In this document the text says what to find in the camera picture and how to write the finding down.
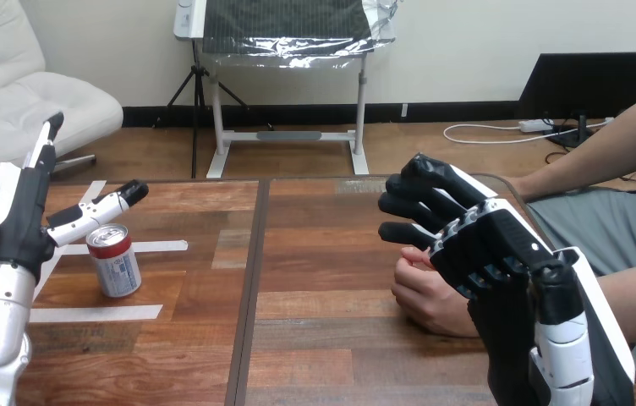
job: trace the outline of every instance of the white wall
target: white wall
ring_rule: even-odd
[[[124,106],[166,104],[188,73],[176,0],[22,0],[47,70]],[[636,0],[405,0],[369,59],[369,103],[517,100],[541,52],[636,51]],[[222,70],[250,104],[353,103],[357,66]],[[192,87],[178,104],[192,103]]]

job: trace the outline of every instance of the gray shorts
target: gray shorts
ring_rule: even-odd
[[[579,247],[597,275],[636,266],[636,193],[587,189],[529,208],[556,248]]]

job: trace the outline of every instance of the tripod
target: tripod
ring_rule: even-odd
[[[173,103],[176,101],[176,99],[178,98],[178,95],[181,94],[182,91],[184,91],[184,88],[186,87],[186,85],[189,83],[189,80],[191,80],[192,77],[194,77],[194,75],[196,76],[196,80],[194,81],[194,111],[193,111],[193,117],[194,117],[194,138],[193,138],[193,146],[191,148],[192,150],[192,156],[191,156],[191,178],[195,179],[196,178],[196,149],[197,149],[197,137],[198,137],[198,127],[199,127],[199,109],[204,112],[206,110],[206,101],[204,100],[204,85],[203,85],[203,78],[204,76],[206,78],[210,78],[211,74],[209,73],[209,71],[206,70],[206,68],[204,68],[203,66],[201,66],[200,60],[199,60],[199,53],[196,51],[196,40],[191,40],[191,49],[194,52],[194,64],[191,65],[191,71],[189,72],[189,75],[186,76],[186,79],[184,79],[184,82],[181,84],[181,86],[178,87],[178,90],[176,91],[176,93],[173,94],[173,97],[171,98],[171,101],[166,105],[166,109],[171,112],[171,107],[173,107]],[[233,93],[230,89],[228,89],[223,83],[221,83],[220,81],[218,82],[218,86],[225,91],[229,96],[231,96],[231,98],[233,98],[239,105],[241,105],[241,107],[250,115],[255,116],[258,120],[262,120],[262,118],[260,117],[259,114],[257,114],[256,112],[254,112],[253,110],[251,110],[250,106],[248,104],[246,104],[243,100],[241,100],[240,97],[236,96],[235,93]],[[156,124],[154,124],[154,127],[161,127],[162,125],[165,125],[164,123],[162,123],[161,117],[158,117],[156,119]],[[268,123],[267,121],[264,122],[264,125],[270,130],[270,131],[274,131],[275,129],[273,128],[273,126],[271,125],[271,123]]]

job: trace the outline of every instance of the black baseboard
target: black baseboard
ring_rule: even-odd
[[[467,101],[454,103],[409,103],[405,117],[403,104],[369,104],[365,107],[366,123],[436,123],[446,121],[508,120],[515,118],[517,101]],[[124,107],[124,127],[191,127],[191,106]],[[246,112],[241,106],[223,106],[225,127],[262,125],[320,125],[355,123],[356,106],[349,104],[251,106]],[[200,127],[213,127],[210,107],[199,113]]]

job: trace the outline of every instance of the robotic arm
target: robotic arm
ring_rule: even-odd
[[[148,193],[138,181],[78,204],[41,224],[49,177],[56,163],[53,141],[63,123],[58,113],[41,129],[22,168],[0,164],[0,405],[14,405],[16,383],[31,358],[25,332],[41,264],[54,249],[85,236],[128,210]]]
[[[469,300],[498,404],[633,404],[629,348],[579,249],[552,252],[509,202],[421,154],[386,189],[380,209],[416,223],[379,234],[428,250]]]

